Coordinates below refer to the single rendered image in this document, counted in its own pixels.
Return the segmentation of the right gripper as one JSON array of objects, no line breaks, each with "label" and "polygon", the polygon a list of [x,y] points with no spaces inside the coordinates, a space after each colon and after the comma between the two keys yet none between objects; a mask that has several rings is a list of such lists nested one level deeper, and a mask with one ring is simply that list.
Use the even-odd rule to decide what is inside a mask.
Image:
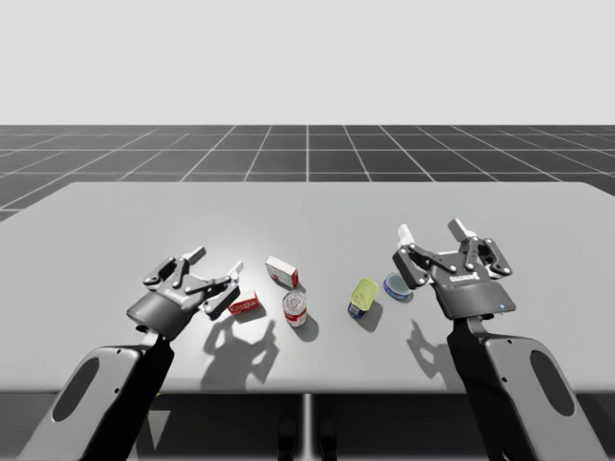
[{"label": "right gripper", "polygon": [[432,252],[418,246],[406,224],[398,228],[398,249],[393,261],[410,289],[431,282],[445,317],[458,320],[515,311],[517,306],[503,286],[493,280],[511,276],[513,270],[491,238],[481,238],[454,218],[448,228],[464,255],[464,267],[473,273],[453,275],[435,268]]}]

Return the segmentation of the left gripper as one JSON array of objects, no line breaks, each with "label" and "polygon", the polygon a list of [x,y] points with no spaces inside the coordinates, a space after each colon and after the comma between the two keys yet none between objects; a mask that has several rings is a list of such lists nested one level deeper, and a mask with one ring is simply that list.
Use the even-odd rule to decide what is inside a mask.
[{"label": "left gripper", "polygon": [[221,279],[191,276],[191,283],[182,288],[190,268],[206,253],[201,246],[179,258],[165,259],[142,280],[151,290],[129,307],[126,315],[141,329],[151,330],[167,341],[174,341],[182,333],[199,307],[210,318],[219,318],[240,294],[243,262],[239,260]]}]

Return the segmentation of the red and white carton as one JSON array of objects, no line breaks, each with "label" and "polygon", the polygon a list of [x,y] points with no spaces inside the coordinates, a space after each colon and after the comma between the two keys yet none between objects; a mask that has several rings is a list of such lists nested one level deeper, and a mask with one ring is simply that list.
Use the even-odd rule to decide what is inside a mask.
[{"label": "red and white carton", "polygon": [[298,269],[274,256],[265,260],[265,267],[269,277],[278,283],[294,289],[299,283]]}]

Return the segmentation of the blue flat can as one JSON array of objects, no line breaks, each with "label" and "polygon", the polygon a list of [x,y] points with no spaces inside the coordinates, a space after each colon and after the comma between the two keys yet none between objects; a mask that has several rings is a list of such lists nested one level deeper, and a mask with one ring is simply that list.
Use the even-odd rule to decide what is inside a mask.
[{"label": "blue flat can", "polygon": [[403,277],[396,272],[385,277],[383,288],[391,298],[400,302],[408,302],[412,296],[412,290],[406,285]]}]

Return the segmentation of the green and blue rectangular can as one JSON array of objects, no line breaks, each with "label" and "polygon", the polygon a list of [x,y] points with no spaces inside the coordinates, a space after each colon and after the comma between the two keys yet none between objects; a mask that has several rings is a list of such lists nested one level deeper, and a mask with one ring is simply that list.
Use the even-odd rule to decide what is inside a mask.
[{"label": "green and blue rectangular can", "polygon": [[360,319],[369,311],[378,293],[378,284],[367,278],[361,279],[354,289],[348,305],[348,313],[354,319]]}]

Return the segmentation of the red and white can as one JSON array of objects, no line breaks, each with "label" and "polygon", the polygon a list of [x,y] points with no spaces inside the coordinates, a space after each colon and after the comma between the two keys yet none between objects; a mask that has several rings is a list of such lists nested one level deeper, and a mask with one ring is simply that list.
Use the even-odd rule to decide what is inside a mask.
[{"label": "red and white can", "polygon": [[307,312],[306,296],[301,291],[293,290],[283,297],[283,314],[293,328],[305,323]]}]

